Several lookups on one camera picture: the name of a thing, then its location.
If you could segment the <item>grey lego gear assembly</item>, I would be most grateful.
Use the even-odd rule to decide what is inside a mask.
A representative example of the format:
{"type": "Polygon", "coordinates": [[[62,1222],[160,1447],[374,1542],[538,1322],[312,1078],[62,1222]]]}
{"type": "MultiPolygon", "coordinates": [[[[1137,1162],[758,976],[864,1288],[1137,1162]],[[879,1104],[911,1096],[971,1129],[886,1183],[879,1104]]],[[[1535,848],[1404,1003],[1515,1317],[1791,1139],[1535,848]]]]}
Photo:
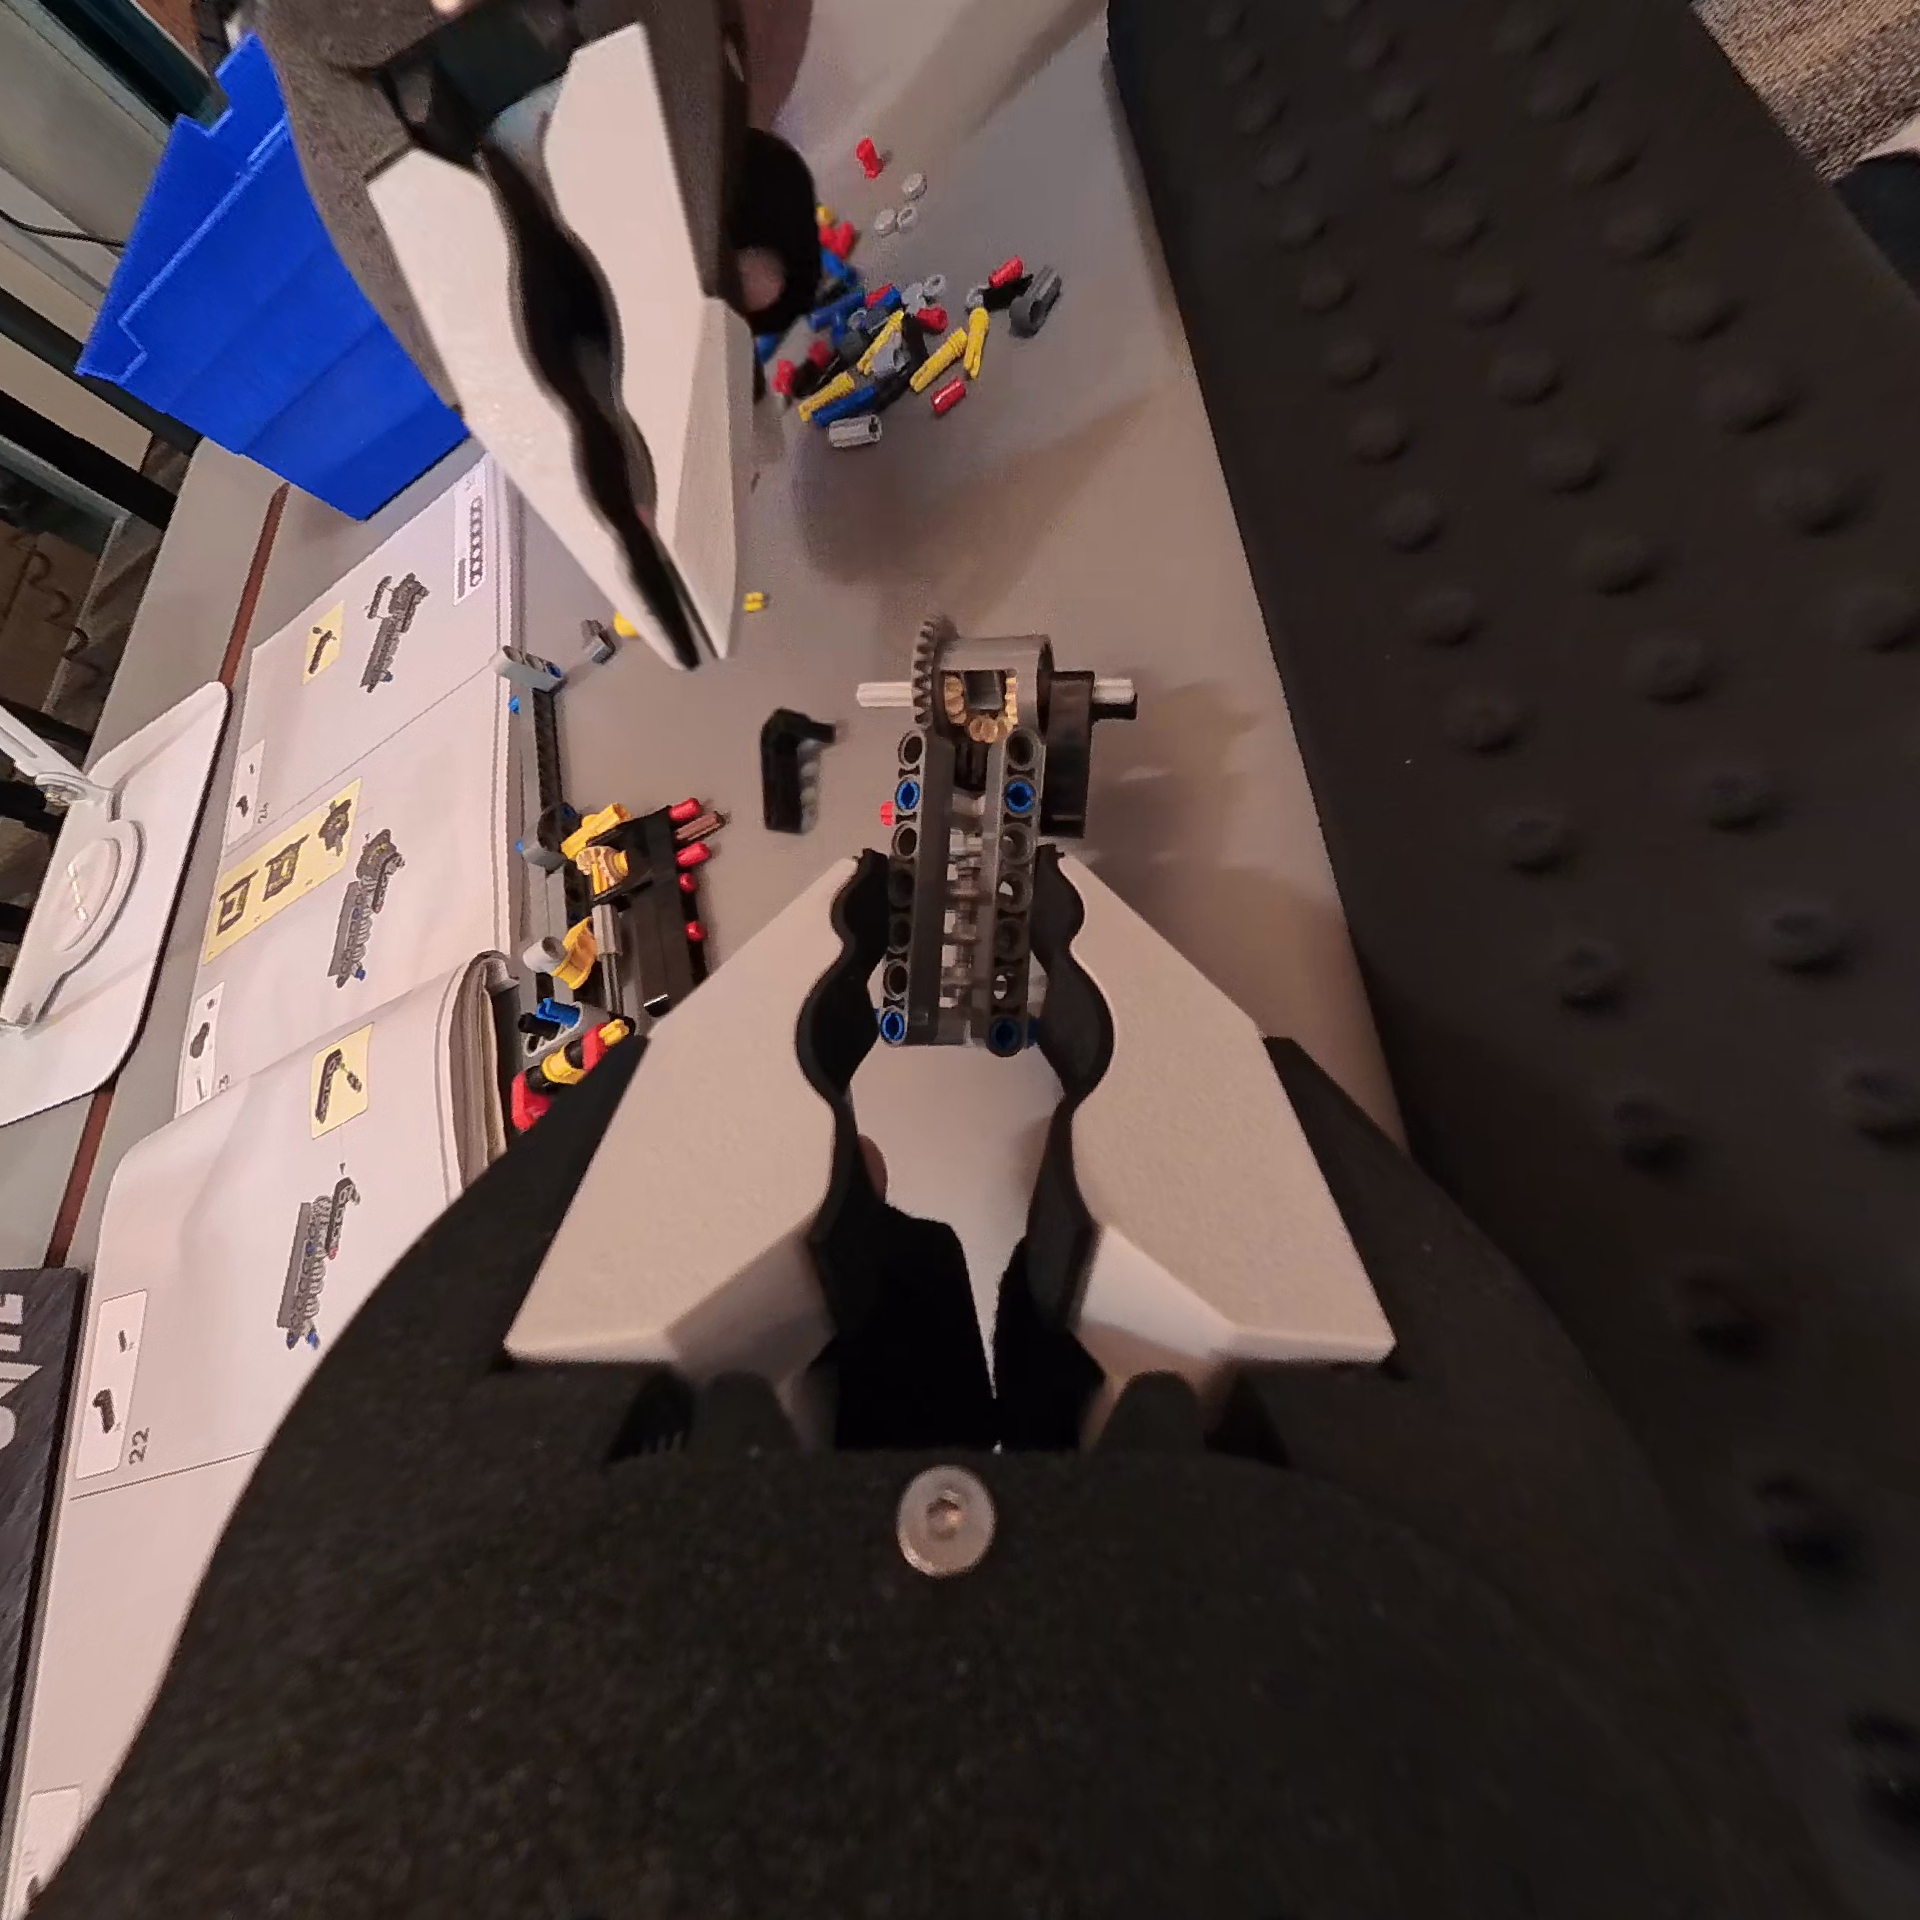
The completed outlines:
{"type": "Polygon", "coordinates": [[[1029,1039],[1031,912],[1043,843],[1086,835],[1094,728],[1131,721],[1131,680],[1067,670],[1043,635],[921,622],[907,677],[858,704],[905,711],[886,832],[876,1030],[894,1048],[1029,1039]]]}

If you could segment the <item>black perforated foam pad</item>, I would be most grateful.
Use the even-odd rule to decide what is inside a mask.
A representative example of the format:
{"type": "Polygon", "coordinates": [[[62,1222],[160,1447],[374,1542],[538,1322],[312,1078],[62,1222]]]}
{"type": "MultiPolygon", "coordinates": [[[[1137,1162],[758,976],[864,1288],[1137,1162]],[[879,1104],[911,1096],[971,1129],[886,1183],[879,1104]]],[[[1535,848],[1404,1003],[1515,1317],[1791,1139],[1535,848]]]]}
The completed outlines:
{"type": "Polygon", "coordinates": [[[1915,296],[1688,5],[1110,5],[1409,1144],[1915,1916],[1915,296]]]}

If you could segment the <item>heap of small lego pieces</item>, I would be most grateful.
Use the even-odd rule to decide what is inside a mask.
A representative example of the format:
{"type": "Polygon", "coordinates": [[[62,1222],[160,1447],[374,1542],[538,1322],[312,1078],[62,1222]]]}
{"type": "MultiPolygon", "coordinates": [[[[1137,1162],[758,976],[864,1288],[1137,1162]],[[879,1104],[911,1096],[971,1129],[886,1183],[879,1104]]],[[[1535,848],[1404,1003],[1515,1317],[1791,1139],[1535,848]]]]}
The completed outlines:
{"type": "Polygon", "coordinates": [[[876,450],[888,414],[949,419],[971,395],[994,329],[1035,340],[1065,282],[1051,264],[998,262],[955,293],[947,275],[883,278],[859,262],[864,239],[900,236],[924,196],[908,175],[897,204],[864,226],[813,196],[793,149],[751,131],[741,178],[737,249],[765,264],[774,298],[749,318],[751,395],[781,403],[835,453],[876,450]]]}

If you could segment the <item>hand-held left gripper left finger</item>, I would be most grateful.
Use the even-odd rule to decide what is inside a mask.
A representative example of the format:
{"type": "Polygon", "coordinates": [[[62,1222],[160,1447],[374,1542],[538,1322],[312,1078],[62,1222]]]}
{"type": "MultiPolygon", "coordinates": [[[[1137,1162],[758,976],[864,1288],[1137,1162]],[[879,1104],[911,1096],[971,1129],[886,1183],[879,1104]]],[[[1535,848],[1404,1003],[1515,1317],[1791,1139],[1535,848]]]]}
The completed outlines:
{"type": "Polygon", "coordinates": [[[830,864],[651,1026],[507,1333],[528,1363],[659,1363],[802,1395],[834,1338],[812,1233],[864,1174],[888,862],[830,864]]]}

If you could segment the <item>yellow car lego set box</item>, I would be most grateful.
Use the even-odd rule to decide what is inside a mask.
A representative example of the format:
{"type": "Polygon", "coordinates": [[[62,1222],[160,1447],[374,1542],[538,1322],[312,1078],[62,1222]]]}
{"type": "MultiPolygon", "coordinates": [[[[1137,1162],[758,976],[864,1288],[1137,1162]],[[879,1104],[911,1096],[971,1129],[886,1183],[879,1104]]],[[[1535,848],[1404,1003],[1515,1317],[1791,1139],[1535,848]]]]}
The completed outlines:
{"type": "Polygon", "coordinates": [[[2,1780],[20,1739],[81,1307],[77,1269],[2,1271],[2,1780]]]}

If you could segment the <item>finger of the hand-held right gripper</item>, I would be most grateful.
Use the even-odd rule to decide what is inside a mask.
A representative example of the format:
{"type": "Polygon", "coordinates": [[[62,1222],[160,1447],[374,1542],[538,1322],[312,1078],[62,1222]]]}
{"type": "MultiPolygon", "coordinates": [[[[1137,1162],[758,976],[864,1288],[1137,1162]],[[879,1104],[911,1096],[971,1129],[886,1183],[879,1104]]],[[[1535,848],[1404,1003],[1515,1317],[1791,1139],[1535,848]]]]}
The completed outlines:
{"type": "Polygon", "coordinates": [[[708,664],[708,625],[637,491],[615,419],[606,304],[530,175],[492,151],[409,151],[368,199],[460,411],[586,577],[659,659],[708,664]]]}
{"type": "Polygon", "coordinates": [[[711,22],[627,22],[571,56],[540,144],[608,328],[608,595],[675,664],[728,659],[739,617],[751,343],[720,290],[728,78],[711,22]]]}

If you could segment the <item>lego instruction booklet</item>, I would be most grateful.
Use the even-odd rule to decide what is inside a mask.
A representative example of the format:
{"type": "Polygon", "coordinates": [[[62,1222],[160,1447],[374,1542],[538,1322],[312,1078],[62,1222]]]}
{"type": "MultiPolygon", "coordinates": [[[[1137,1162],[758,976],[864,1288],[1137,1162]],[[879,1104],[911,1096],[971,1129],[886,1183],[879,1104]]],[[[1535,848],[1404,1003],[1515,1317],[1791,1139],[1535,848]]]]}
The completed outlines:
{"type": "Polygon", "coordinates": [[[7,1913],[105,1792],[275,1426],[502,1149],[518,551],[479,458],[248,661],[174,1115],[92,1245],[7,1913]]]}

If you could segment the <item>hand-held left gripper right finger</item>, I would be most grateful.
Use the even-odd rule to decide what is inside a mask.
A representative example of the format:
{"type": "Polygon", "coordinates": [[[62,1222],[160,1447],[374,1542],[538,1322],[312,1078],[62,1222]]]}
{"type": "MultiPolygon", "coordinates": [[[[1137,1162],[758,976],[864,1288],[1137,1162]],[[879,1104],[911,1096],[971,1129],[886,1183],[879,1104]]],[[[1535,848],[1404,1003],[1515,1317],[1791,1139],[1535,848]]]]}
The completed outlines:
{"type": "Polygon", "coordinates": [[[1080,859],[1035,891],[1035,1307],[1098,1373],[1374,1363],[1392,1332],[1260,1029],[1080,859]]]}

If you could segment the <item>blue plastic bin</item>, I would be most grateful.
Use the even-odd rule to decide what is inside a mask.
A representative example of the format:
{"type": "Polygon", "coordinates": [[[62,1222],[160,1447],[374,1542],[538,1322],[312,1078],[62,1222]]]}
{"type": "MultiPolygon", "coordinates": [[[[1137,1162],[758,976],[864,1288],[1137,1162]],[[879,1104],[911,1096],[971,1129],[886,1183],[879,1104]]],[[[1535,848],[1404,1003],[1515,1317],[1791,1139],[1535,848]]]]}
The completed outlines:
{"type": "Polygon", "coordinates": [[[467,425],[336,253],[261,40],[215,80],[226,107],[174,122],[77,372],[368,517],[467,425]]]}

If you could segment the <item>black L-shaped lego beam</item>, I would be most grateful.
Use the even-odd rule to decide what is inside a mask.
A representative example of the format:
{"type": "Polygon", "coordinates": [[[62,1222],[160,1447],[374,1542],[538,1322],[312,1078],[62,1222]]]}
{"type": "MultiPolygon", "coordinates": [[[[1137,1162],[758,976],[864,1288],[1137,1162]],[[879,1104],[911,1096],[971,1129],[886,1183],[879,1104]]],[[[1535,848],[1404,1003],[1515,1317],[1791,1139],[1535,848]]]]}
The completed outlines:
{"type": "Polygon", "coordinates": [[[760,822],[801,836],[817,820],[820,762],[838,728],[796,707],[774,707],[758,733],[760,822]]]}

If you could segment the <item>wooden document stand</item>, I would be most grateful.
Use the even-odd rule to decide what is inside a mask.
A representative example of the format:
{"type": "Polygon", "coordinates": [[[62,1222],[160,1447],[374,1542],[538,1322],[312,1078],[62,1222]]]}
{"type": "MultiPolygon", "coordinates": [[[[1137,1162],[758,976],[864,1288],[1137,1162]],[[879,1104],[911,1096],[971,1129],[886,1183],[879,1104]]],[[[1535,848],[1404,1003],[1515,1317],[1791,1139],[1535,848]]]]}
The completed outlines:
{"type": "Polygon", "coordinates": [[[227,725],[208,682],[81,770],[2,719],[3,755],[62,825],[2,999],[2,1123],[107,1084],[144,1026],[227,725]]]}

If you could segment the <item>long lego chassis assembly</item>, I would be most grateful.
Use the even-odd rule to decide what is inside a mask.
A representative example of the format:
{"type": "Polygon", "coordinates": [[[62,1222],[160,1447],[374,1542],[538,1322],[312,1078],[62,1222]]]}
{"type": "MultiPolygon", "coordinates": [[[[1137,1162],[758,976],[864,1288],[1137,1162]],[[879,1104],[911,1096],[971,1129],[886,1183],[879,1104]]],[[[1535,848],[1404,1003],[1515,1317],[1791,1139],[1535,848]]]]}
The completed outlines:
{"type": "Polygon", "coordinates": [[[502,645],[518,766],[510,811],[514,944],[492,990],[499,1107],[528,1132],[619,1044],[708,978],[701,875],[728,816],[685,798],[634,811],[563,789],[562,669],[502,645]]]}

